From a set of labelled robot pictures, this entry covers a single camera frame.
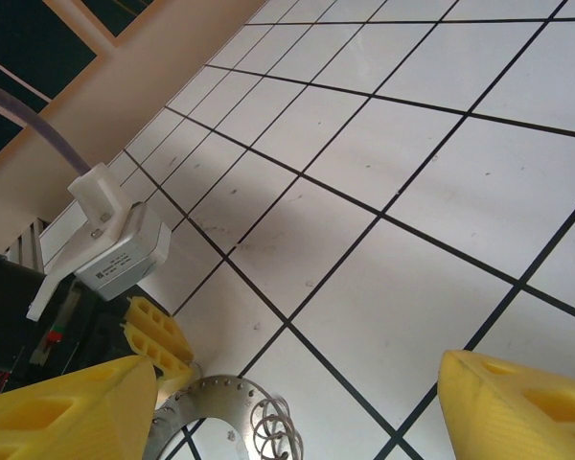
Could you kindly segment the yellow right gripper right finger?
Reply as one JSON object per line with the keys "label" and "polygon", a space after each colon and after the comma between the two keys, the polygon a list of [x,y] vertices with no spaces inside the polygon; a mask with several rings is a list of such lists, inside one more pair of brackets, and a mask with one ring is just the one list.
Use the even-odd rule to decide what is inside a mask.
{"label": "yellow right gripper right finger", "polygon": [[575,460],[575,379],[455,350],[437,392],[456,460]]}

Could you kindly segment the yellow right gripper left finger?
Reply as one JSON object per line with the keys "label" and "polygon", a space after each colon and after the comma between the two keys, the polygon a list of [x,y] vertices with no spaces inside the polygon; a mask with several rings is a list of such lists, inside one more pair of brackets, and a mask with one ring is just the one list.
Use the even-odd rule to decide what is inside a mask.
{"label": "yellow right gripper left finger", "polygon": [[0,460],[142,460],[156,395],[141,356],[0,394]]}

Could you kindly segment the aluminium table rail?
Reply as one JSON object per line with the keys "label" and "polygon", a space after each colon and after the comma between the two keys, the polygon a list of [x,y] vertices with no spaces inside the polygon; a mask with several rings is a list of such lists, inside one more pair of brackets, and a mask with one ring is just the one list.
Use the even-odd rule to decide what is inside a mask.
{"label": "aluminium table rail", "polygon": [[40,235],[44,230],[44,221],[35,219],[29,227],[7,249],[7,259],[37,272],[44,270]]}

